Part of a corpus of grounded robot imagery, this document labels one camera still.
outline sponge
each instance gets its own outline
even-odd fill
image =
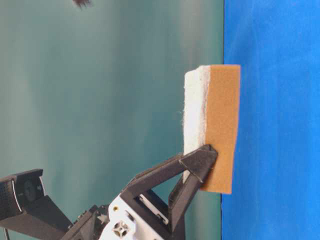
[[[200,66],[185,74],[184,154],[204,144],[218,152],[202,190],[232,193],[234,152],[238,132],[239,65]]]

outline cable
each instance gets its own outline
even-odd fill
[[[4,228],[3,232],[4,232],[4,239],[5,240],[10,240],[8,229]]]

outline camera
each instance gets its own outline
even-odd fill
[[[43,170],[0,178],[0,227],[41,240],[60,240],[70,220],[46,195]]]
[[[34,169],[0,178],[0,221],[21,214],[46,195],[42,174],[42,169]]]

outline robotic arm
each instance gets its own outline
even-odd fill
[[[42,170],[0,179],[0,226],[41,240],[184,240],[185,212],[216,162],[204,145],[136,175],[109,205],[71,223],[44,191]],[[152,191],[184,171],[166,204]]]

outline black object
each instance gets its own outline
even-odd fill
[[[136,175],[121,192],[120,197],[163,239],[184,240],[184,214],[216,162],[217,156],[218,153],[210,145],[204,145],[185,156],[174,156],[162,164]],[[190,175],[185,182],[183,177],[180,178],[169,195],[168,205],[165,204],[152,191],[152,188],[186,170],[190,172]],[[168,225],[164,224],[161,218],[154,215],[142,203],[141,194],[168,218]]]
[[[91,0],[73,0],[78,7],[91,5]]]
[[[98,240],[109,222],[108,205],[99,208],[94,205],[89,211],[83,212],[69,226],[69,231],[61,240]]]
[[[69,219],[45,195],[42,169],[0,179],[0,227],[41,240],[59,240]]]

